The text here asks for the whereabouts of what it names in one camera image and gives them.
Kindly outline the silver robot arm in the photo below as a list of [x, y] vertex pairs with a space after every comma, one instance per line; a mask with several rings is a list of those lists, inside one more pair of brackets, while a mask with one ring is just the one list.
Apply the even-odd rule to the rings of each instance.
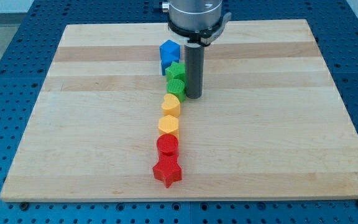
[[184, 30], [205, 30], [216, 25], [221, 17], [222, 0], [169, 0], [162, 3], [162, 11], [169, 20]]

